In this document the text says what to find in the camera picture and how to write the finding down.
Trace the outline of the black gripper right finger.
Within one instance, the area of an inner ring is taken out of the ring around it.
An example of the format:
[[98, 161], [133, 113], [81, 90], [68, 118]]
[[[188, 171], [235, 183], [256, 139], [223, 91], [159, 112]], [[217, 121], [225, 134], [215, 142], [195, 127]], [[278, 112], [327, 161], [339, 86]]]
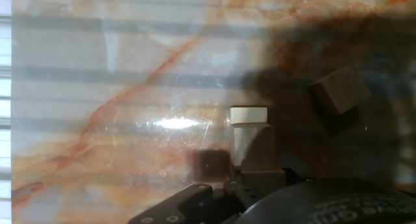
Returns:
[[304, 178], [302, 178], [297, 172], [295, 172], [291, 168], [285, 168], [285, 177], [286, 177], [286, 184], [288, 186], [292, 186], [294, 184], [298, 184], [304, 182]]

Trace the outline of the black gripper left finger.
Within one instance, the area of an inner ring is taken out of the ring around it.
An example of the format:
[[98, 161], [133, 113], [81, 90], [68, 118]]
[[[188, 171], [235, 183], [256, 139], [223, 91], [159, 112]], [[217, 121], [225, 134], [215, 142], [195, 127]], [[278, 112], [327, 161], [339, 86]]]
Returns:
[[255, 188], [235, 180], [221, 188], [193, 184], [131, 218], [128, 224], [234, 223], [263, 197]]

